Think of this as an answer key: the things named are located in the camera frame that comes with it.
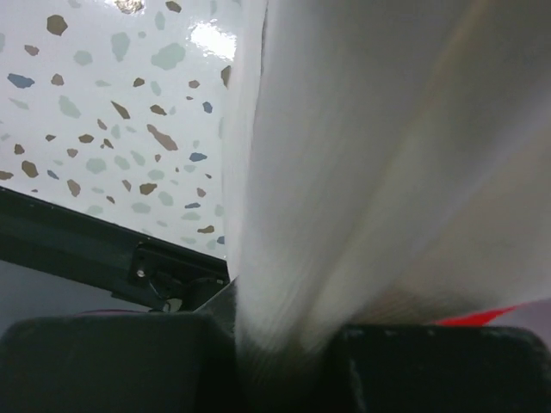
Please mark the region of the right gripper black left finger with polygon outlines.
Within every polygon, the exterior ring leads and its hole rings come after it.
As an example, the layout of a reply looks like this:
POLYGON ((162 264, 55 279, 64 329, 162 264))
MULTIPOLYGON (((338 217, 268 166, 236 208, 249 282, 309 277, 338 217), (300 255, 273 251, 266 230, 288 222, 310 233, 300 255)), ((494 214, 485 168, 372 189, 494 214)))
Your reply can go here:
POLYGON ((235 288, 196 311, 35 317, 1 338, 4 412, 229 412, 239 407, 235 288))

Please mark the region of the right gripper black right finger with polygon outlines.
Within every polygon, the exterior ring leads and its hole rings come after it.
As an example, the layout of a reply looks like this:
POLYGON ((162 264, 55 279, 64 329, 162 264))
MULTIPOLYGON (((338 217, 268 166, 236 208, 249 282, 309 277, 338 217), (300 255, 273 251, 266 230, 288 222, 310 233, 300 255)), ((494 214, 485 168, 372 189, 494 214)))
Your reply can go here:
POLYGON ((550 353, 510 327, 349 326, 320 412, 548 412, 550 353))

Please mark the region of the white t shirt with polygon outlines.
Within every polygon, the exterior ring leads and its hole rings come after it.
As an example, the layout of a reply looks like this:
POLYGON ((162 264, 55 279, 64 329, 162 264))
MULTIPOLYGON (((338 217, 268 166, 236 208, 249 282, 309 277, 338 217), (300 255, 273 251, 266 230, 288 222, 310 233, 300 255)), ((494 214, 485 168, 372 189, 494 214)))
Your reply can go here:
POLYGON ((242 356, 549 297, 549 2, 242 11, 222 179, 242 356))

